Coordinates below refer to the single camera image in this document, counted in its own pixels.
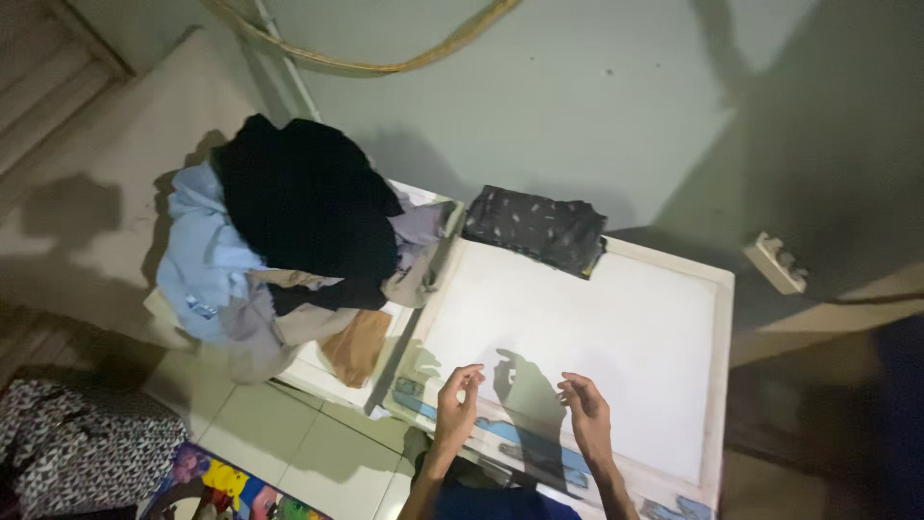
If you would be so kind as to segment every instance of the tiled floor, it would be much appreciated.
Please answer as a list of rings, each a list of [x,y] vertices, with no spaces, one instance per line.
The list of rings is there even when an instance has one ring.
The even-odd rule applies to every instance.
[[[397,419],[235,386],[182,352],[168,353],[144,389],[187,417],[202,447],[334,520],[394,520],[407,499],[414,470]]]

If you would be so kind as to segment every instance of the pile of clothes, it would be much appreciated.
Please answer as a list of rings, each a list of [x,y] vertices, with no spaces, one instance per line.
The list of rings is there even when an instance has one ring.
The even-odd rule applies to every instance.
[[[177,172],[157,283],[190,335],[223,344],[238,382],[282,373],[323,348],[358,387],[390,317],[422,307],[453,202],[413,205],[340,130],[247,119],[210,159]]]

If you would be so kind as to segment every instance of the person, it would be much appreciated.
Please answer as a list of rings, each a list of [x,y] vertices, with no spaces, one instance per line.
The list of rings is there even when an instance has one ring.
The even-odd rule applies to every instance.
[[[578,520],[573,509],[534,489],[443,487],[446,471],[475,426],[475,402],[484,381],[483,368],[484,365],[460,366],[440,390],[433,445],[398,520]],[[613,461],[610,406],[589,378],[571,372],[562,372],[562,377],[565,380],[558,383],[562,405],[571,409],[575,439],[600,490],[607,520],[638,520]],[[463,402],[456,397],[460,391],[465,392]]]

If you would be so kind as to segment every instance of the human hand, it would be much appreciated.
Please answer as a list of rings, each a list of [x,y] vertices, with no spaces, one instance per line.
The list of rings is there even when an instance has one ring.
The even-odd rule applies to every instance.
[[[571,408],[571,426],[580,452],[588,464],[612,464],[613,445],[610,441],[610,405],[589,378],[573,372],[562,372],[563,405]]]
[[[432,451],[445,455],[449,462],[462,449],[471,435],[471,429],[475,427],[475,404],[478,401],[478,386],[484,381],[484,375],[480,372],[483,368],[484,365],[460,366],[440,390]],[[459,402],[456,397],[460,390],[465,391],[465,402]]]

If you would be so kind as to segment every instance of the blue clothing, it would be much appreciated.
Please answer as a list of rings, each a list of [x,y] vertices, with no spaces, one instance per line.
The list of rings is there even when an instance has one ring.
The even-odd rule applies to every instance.
[[[433,520],[580,520],[570,507],[535,489],[441,488]]]
[[[227,339],[218,311],[247,298],[248,269],[265,269],[231,225],[222,185],[209,164],[179,170],[167,197],[173,218],[157,284],[180,325],[201,340]]]

